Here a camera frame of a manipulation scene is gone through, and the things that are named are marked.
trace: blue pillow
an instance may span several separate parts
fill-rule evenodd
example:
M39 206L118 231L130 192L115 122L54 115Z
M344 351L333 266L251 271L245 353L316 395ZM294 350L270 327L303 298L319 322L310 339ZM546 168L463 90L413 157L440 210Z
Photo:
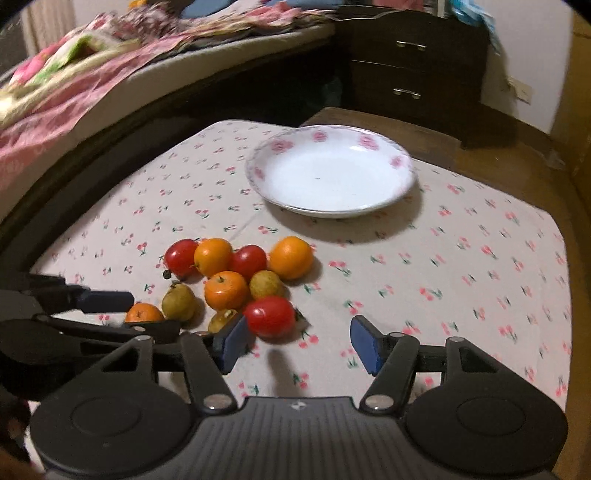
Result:
M275 5L281 0L271 0L265 5ZM287 0L287 5L292 8L300 7L302 10L332 10L344 5L344 0Z
M195 0L181 13L181 18L199 18L219 12L235 0Z

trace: yellow-green fruit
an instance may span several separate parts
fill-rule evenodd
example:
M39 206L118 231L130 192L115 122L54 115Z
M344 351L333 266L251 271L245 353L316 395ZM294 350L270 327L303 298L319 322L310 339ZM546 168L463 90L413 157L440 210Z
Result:
M162 299L162 313L167 320L186 322L193 318L197 309L195 294L188 286L175 283Z
M221 310L217 312L209 321L207 331L209 333L218 333L237 314L238 312L234 309Z
M282 297L283 283L279 276L270 270L261 270L256 272L250 282L252 298L255 300L265 297Z

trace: cherry print tablecloth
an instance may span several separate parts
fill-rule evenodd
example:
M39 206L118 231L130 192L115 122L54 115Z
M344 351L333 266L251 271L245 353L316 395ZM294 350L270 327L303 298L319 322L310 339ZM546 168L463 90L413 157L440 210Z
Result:
M364 218L315 220L266 205L244 160L286 130L216 123L121 182L39 259L34 271L92 288L131 291L160 305L169 281L162 254L181 238L224 237L269 250L298 235L318 263L290 286L309 322L292 342L258 340L226 381L247 395L351 395L372 381L349 342L363 314L383 332L442 345L461 335L564 408L571 317L563 239L548 213L460 175L415 160L417 184L396 205ZM191 285L203 297L203 283ZM213 312L196 330L206 329ZM122 314L64 317L118 323ZM182 393L170 374L163 384ZM439 383L421 374L414 394Z

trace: dark wooden cabinet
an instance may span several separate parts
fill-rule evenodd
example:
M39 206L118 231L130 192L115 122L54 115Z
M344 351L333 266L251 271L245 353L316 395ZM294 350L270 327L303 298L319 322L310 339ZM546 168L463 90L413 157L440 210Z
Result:
M485 27L367 6L341 7L339 17L345 108L469 136L486 69Z

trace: floral plate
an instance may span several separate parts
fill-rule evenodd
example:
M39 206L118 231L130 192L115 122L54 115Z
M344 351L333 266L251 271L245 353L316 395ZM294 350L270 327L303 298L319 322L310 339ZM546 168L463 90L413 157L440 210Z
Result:
M402 198L414 183L405 149L342 125L295 128L269 138L246 162L246 176L265 200L317 218L373 212Z

